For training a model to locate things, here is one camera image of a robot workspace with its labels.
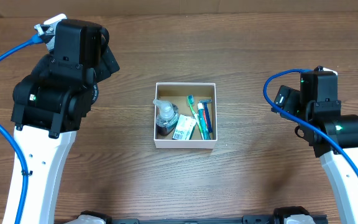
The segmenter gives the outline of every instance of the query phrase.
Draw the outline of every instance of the black metal base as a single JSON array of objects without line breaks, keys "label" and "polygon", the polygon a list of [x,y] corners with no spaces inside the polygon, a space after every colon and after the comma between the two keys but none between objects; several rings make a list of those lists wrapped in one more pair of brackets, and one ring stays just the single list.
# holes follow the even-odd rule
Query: black metal base
[{"label": "black metal base", "polygon": [[[169,220],[138,220],[136,218],[113,220],[105,214],[84,211],[81,215],[91,215],[103,219],[106,224],[283,224],[284,218],[309,212],[303,207],[276,208],[273,215],[244,215],[242,218],[189,218]],[[328,224],[327,215],[311,215],[316,224]]]}]

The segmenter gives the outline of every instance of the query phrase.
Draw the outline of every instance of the wood grain surface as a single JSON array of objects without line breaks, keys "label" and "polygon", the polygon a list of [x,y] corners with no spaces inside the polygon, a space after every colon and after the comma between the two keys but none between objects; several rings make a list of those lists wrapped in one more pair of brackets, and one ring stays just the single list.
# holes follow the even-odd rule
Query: wood grain surface
[{"label": "wood grain surface", "polygon": [[0,0],[0,17],[344,11],[358,12],[358,0]]},{"label": "wood grain surface", "polygon": [[[294,123],[270,112],[269,76],[324,65],[339,72],[343,114],[358,114],[358,12],[78,17],[107,27],[121,71],[99,84],[68,155],[56,220],[94,210],[114,218],[212,218],[271,214],[301,205],[339,216],[328,178]],[[42,18],[0,19],[0,55]],[[0,123],[10,131],[12,91],[46,54],[44,45],[0,63]],[[274,81],[299,88],[297,74]],[[156,82],[216,83],[213,150],[156,149]],[[0,135],[0,222],[13,151]]]}]

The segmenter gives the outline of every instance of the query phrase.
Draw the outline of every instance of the cardboard box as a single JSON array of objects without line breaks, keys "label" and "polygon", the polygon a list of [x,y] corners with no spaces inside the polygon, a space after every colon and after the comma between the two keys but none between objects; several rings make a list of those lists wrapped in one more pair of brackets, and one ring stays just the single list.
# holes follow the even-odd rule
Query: cardboard box
[{"label": "cardboard box", "polygon": [[178,106],[179,114],[193,116],[186,102],[186,96],[193,95],[195,105],[193,109],[198,111],[199,100],[212,99],[208,103],[209,117],[211,119],[213,133],[211,140],[202,140],[198,125],[196,125],[193,136],[190,140],[173,140],[172,131],[168,136],[161,136],[157,133],[155,118],[158,115],[158,108],[154,108],[154,143],[157,148],[185,148],[185,149],[213,149],[218,140],[218,129],[216,119],[216,87],[215,83],[157,83],[155,86],[155,98],[167,100]]}]

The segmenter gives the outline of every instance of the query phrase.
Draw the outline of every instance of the soap dispenser bottle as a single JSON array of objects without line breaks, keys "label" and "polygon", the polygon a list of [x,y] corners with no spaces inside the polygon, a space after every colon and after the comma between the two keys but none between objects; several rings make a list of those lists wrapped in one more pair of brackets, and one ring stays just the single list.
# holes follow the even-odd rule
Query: soap dispenser bottle
[{"label": "soap dispenser bottle", "polygon": [[175,129],[178,123],[178,107],[169,101],[153,100],[153,103],[159,110],[157,118],[155,119],[157,132],[162,136],[167,136]]}]

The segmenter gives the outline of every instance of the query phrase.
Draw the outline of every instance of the blue cable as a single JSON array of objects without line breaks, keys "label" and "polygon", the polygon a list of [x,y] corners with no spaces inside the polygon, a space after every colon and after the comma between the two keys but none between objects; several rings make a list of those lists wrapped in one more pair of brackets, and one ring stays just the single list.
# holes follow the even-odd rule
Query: blue cable
[{"label": "blue cable", "polygon": [[17,47],[14,47],[11,50],[8,50],[6,53],[2,54],[0,56],[0,61],[4,60],[6,57],[10,56],[11,54],[13,54],[14,52],[17,52],[20,49],[25,48],[26,46],[30,46],[33,44],[41,44],[42,43],[42,39],[38,36],[38,34],[35,34],[34,36],[32,36],[32,38],[26,42],[24,42],[23,44],[20,44]]},{"label": "blue cable", "polygon": [[358,168],[357,166],[353,163],[352,159],[344,152],[344,150],[334,141],[332,140],[328,135],[326,135],[324,132],[320,131],[319,129],[315,128],[313,125],[297,118],[296,116],[293,116],[290,113],[287,113],[286,111],[284,111],[283,109],[281,109],[279,106],[277,106],[275,103],[273,103],[270,98],[267,96],[267,86],[269,85],[269,83],[277,78],[280,77],[282,75],[288,74],[288,73],[292,73],[292,72],[308,72],[311,70],[304,70],[304,69],[291,69],[291,70],[287,70],[284,72],[280,72],[272,77],[270,77],[268,80],[266,80],[265,85],[264,85],[264,97],[265,100],[272,106],[272,108],[274,108],[275,110],[279,111],[281,114],[285,115],[285,117],[287,117],[289,120],[294,121],[302,126],[305,126],[307,128],[309,128],[310,130],[314,131],[315,133],[317,133],[318,135],[320,135],[321,137],[323,137],[328,143],[330,143],[344,158],[345,160],[349,163],[349,165],[352,167],[354,173],[356,174],[356,176],[358,177]]},{"label": "blue cable", "polygon": [[[2,54],[0,56],[0,61],[4,60],[6,57],[10,56],[14,52],[17,52],[20,49],[23,49],[26,46],[30,46],[33,44],[41,44],[43,41],[38,36],[38,34],[35,34],[31,37],[30,40],[24,42],[23,44],[20,44],[19,46],[9,50],[8,52]],[[19,200],[19,206],[17,208],[16,218],[15,218],[15,224],[20,224],[22,215],[23,215],[23,209],[25,204],[25,198],[27,196],[27,189],[29,187],[29,169],[27,167],[27,163],[25,161],[25,157],[23,155],[22,150],[20,149],[19,145],[16,143],[15,139],[12,138],[12,136],[7,132],[4,127],[0,125],[0,133],[6,138],[6,140],[11,144],[13,147],[13,150],[15,150],[17,157],[19,158],[20,164],[22,166],[22,174],[23,175],[23,183],[22,183],[22,192]]]},{"label": "blue cable", "polygon": [[[27,163],[25,161],[25,157],[24,157],[23,152],[20,149],[19,145],[17,145],[15,139],[12,138],[12,136],[9,134],[9,132],[6,131],[4,129],[4,127],[2,127],[1,125],[0,125],[0,133],[11,144],[11,146],[13,147],[13,150],[15,150],[15,152],[17,154],[17,157],[19,158],[20,164],[22,166],[23,172],[28,174],[29,169],[27,168]],[[27,195],[28,186],[29,186],[29,176],[28,175],[23,175],[22,193],[21,193],[21,196],[20,196],[19,208],[17,209],[17,213],[16,213],[15,224],[20,224],[22,214],[23,214],[24,202],[25,202],[25,197]]]}]

